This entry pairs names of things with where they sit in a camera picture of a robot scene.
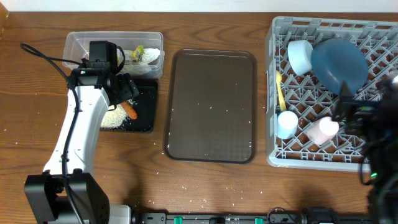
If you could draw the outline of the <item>white rice pile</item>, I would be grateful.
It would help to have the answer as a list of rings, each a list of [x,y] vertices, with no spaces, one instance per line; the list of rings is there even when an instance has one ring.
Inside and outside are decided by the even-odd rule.
[[[127,102],[133,106],[134,101],[132,99],[127,100]],[[116,107],[110,107],[110,109],[105,113],[105,116],[101,122],[101,128],[104,129],[114,129],[122,126],[124,121],[129,120],[126,112],[123,110],[122,106],[118,104]]]

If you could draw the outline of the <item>dark blue plate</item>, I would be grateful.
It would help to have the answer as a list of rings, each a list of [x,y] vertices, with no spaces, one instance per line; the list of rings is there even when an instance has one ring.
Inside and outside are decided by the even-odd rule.
[[[368,80],[368,64],[364,54],[344,39],[319,43],[312,52],[311,64],[318,81],[337,95],[344,83],[355,94]]]

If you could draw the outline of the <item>pink cup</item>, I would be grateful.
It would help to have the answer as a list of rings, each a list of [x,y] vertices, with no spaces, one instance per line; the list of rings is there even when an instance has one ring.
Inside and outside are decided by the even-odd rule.
[[[321,146],[331,140],[337,134],[339,128],[338,122],[333,121],[330,116],[326,116],[314,122],[306,135],[314,144]]]

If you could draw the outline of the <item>silver green snack wrapper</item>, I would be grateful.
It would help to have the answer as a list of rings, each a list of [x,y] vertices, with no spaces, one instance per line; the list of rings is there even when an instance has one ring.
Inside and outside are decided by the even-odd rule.
[[[132,53],[131,58],[133,62],[141,62],[144,55],[144,46],[139,45]]]

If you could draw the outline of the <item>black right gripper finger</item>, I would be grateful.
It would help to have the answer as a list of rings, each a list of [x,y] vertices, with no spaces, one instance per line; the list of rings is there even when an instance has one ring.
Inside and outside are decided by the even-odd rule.
[[[351,92],[348,83],[344,81],[341,86],[337,107],[350,108],[352,106],[354,106],[353,93]]]
[[[333,116],[331,117],[332,121],[335,122],[347,122],[350,121],[353,117],[353,105],[351,104],[341,104],[338,105]]]

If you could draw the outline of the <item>orange carrot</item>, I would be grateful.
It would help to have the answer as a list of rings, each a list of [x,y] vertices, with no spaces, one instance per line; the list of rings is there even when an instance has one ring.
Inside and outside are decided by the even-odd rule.
[[[123,110],[126,112],[127,116],[130,119],[137,119],[138,118],[138,115],[137,115],[136,111],[134,110],[134,108],[128,102],[124,101],[120,105],[122,106]]]

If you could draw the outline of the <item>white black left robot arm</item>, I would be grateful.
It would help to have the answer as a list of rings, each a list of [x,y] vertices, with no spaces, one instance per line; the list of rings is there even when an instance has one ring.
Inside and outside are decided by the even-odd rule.
[[[110,106],[139,94],[118,62],[122,48],[90,42],[88,59],[64,79],[68,106],[57,145],[43,172],[28,175],[24,192],[37,223],[133,223],[128,205],[111,204],[95,181],[94,158],[101,122]]]

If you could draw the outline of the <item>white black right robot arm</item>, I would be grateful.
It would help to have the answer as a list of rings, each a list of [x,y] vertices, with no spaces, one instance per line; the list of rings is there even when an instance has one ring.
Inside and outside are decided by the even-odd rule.
[[[363,162],[359,179],[371,185],[368,211],[374,223],[397,223],[397,82],[393,78],[379,85],[379,101],[355,100],[343,82],[332,120],[342,122],[346,134],[363,138],[363,158],[369,161],[371,175],[363,178]]]

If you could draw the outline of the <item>white paper napkin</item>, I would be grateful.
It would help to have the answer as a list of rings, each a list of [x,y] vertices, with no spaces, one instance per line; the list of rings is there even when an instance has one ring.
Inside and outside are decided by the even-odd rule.
[[[131,53],[134,50],[117,49],[118,65],[124,62],[121,73],[129,73],[130,75],[144,75],[152,71],[151,66],[155,65],[160,57],[160,50],[154,48],[145,48],[141,62],[133,62]]]

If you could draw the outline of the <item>yellow plastic spoon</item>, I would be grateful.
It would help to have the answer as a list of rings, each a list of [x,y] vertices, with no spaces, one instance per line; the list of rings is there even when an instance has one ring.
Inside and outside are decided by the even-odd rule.
[[[284,96],[282,94],[281,83],[282,83],[282,74],[279,71],[276,71],[276,85],[277,85],[277,92],[278,92],[278,100],[279,106],[281,111],[286,111],[287,107],[285,105]]]

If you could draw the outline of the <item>light blue bowl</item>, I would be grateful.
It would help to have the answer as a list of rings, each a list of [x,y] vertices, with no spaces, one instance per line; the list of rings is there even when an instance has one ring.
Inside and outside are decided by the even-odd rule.
[[[304,75],[312,69],[313,47],[307,40],[291,41],[287,47],[290,66],[296,75]]]

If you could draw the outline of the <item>light blue cup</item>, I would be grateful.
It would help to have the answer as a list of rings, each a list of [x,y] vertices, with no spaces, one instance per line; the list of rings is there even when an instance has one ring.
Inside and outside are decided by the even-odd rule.
[[[292,111],[283,111],[277,117],[277,137],[280,139],[292,138],[298,127],[298,116]]]

